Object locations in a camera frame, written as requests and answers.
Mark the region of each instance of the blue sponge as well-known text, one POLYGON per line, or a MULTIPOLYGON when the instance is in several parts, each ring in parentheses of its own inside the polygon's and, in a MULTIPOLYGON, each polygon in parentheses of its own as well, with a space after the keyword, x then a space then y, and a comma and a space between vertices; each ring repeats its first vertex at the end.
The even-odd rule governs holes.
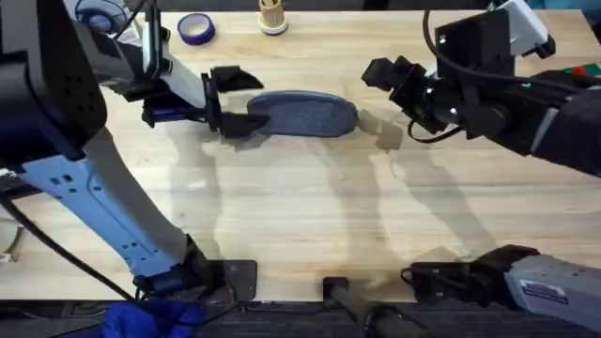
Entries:
POLYGON ((249 115, 268 115, 262 134, 338 137, 357 126, 357 108, 330 94, 284 90, 262 94, 250 100, 249 115))

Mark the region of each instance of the blue cloth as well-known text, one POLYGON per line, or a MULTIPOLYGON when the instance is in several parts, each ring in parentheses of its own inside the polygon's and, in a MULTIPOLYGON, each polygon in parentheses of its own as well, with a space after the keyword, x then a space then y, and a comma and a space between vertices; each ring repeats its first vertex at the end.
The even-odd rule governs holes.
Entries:
POLYGON ((183 301, 144 301, 140 305, 157 315, 148 314, 131 303, 113 304, 104 316, 102 337, 187 338, 195 327, 174 325, 162 318, 202 323, 206 315, 199 305, 183 301))

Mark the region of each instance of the cable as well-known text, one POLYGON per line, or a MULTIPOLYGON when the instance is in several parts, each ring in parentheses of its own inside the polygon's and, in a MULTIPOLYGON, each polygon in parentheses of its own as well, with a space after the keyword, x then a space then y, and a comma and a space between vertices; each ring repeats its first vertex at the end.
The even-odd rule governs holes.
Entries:
POLYGON ((140 10, 142 10, 142 8, 144 7, 144 4, 146 3, 146 1, 147 0, 140 0, 138 2, 138 5, 136 5, 136 7, 131 12, 130 18, 121 27, 121 30, 113 38, 114 40, 118 40, 119 38, 121 38, 121 36, 123 35, 123 33, 125 33, 126 29, 128 29, 128 27, 131 25, 131 23, 133 23, 133 21, 135 20, 135 17, 138 15, 138 13, 140 12, 140 10))
POLYGON ((407 278, 407 272, 411 272, 411 268, 404 268, 401 270, 401 279, 403 280, 403 282, 411 285, 411 280, 409 278, 407 278))
POLYGON ((65 250, 60 244, 56 243, 54 240, 49 238, 43 231, 41 231, 27 216, 25 216, 10 200, 6 198, 6 196, 0 192, 0 205, 7 210, 8 214, 12 216, 17 222, 19 222, 27 231, 29 231, 33 236, 35 236, 39 241, 44 243, 50 249, 52 249, 57 254, 61 255, 63 258, 67 259, 72 265, 83 270, 85 273, 94 277, 101 283, 110 287, 113 291, 115 291, 119 296, 123 297, 128 301, 135 301, 135 299, 130 296, 124 289, 122 289, 119 285, 115 284, 110 279, 106 278, 104 275, 88 266, 82 260, 74 256, 69 251, 65 250))
POLYGON ((25 216, 6 196, 3 192, 0 192, 0 205, 8 212, 8 214, 19 222, 27 231, 29 231, 34 237, 39 239, 43 244, 52 249, 55 253, 59 254, 61 257, 65 258, 75 267, 81 269, 88 275, 94 277, 99 282, 105 284, 110 289, 115 291, 119 296, 125 299, 127 302, 137 306, 140 310, 146 312, 149 315, 152 315, 156 318, 169 321, 174 325, 180 326, 191 326, 191 327, 203 327, 210 323, 213 320, 219 319, 224 315, 227 315, 232 310, 236 309, 238 305, 234 305, 231 308, 203 321, 202 323, 189 323, 182 322, 179 320, 171 319, 162 315, 158 315, 146 309, 140 302, 136 301, 134 297, 132 297, 127 291, 122 289, 119 285, 115 284, 113 281, 102 275, 100 272, 96 271, 94 268, 87 265, 84 261, 77 258, 75 255, 67 251, 60 244, 56 243, 52 238, 48 237, 41 229, 38 228, 27 216, 25 216))
POLYGON ((557 84, 557 83, 552 83, 549 81, 525 78, 525 77, 520 77, 520 76, 498 75, 498 74, 492 74, 492 73, 487 73, 487 72, 483 72, 483 71, 477 71, 477 70, 472 70, 472 69, 462 67, 462 66, 456 64, 454 61, 452 61, 448 57, 446 57, 444 54, 442 54, 436 48, 436 45, 434 44, 434 42, 432 41, 432 37, 430 36, 429 20, 430 20, 430 9, 428 9, 424 12, 424 20, 422 21, 422 29, 424 31, 424 39, 425 39, 425 43, 428 46, 428 49, 430 50, 430 52, 432 52, 432 54, 434 54, 436 56, 436 58, 438 60, 442 61, 447 67, 449 67, 459 73, 463 73, 463 74, 469 75, 473 78, 480 78, 483 80, 514 83, 514 84, 541 85, 541 86, 545 86, 548 88, 554 88, 554 89, 566 91, 566 92, 573 93, 573 94, 577 94, 580 92, 580 90, 578 90, 577 88, 574 88, 574 87, 572 87, 570 85, 566 85, 566 84, 557 84))
POLYGON ((464 130, 463 127, 458 126, 458 127, 451 129, 450 131, 446 131, 438 136, 435 136, 435 137, 432 137, 429 139, 419 139, 419 138, 413 136, 413 126, 414 125, 415 125, 415 120, 411 120, 407 126, 407 134, 413 140, 415 140, 421 144, 425 144, 425 145, 431 145, 431 144, 435 144, 436 142, 444 141, 444 140, 448 139, 449 137, 455 136, 464 130))

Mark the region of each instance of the black mount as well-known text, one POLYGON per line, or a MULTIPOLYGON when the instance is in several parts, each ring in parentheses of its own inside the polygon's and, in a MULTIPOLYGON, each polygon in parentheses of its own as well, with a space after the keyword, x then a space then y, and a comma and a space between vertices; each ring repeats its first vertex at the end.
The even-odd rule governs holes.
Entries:
POLYGON ((456 299, 482 307, 492 302, 517 309, 504 273, 528 256, 539 255, 533 248, 506 245, 470 263, 419 262, 411 264, 410 284, 418 302, 456 299))
POLYGON ((152 277, 136 276, 133 284, 147 297, 202 300, 228 294, 236 300, 252 300, 256 293, 257 264, 254 260, 207 260, 188 236, 188 252, 183 264, 152 277))
POLYGON ((362 337, 427 338, 430 335, 394 306, 364 299, 350 292, 347 278, 327 277, 322 282, 325 307, 339 305, 357 324, 362 337))

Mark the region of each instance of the wooden table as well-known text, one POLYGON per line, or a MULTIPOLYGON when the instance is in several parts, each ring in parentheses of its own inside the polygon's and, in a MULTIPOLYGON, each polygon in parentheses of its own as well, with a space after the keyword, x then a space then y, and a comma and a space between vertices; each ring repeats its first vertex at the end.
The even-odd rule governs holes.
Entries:
MULTIPOLYGON (((432 27, 474 14, 434 12, 432 27)), ((578 11, 542 12, 558 54, 519 59, 529 75, 598 61, 601 48, 578 11)), ((163 14, 174 29, 182 13, 163 14)), ((429 65, 422 12, 290 12, 280 37, 255 13, 212 13, 218 36, 172 52, 201 72, 240 65, 266 90, 309 89, 361 110, 351 134, 322 140, 254 138, 225 143, 206 125, 140 120, 141 105, 105 92, 108 127, 125 162, 162 212, 210 258, 259 264, 259 300, 319 300, 325 276, 343 275, 374 297, 410 300, 398 271, 413 261, 470 260, 501 245, 538 248, 601 268, 601 181, 462 136, 411 141, 387 94, 361 80, 372 58, 402 54, 429 65)), ((223 96, 244 112, 258 91, 223 96)), ((66 248, 133 291, 119 256, 47 196, 19 206, 66 248)), ((0 299, 118 299, 35 238, 17 263, 0 265, 0 299)))

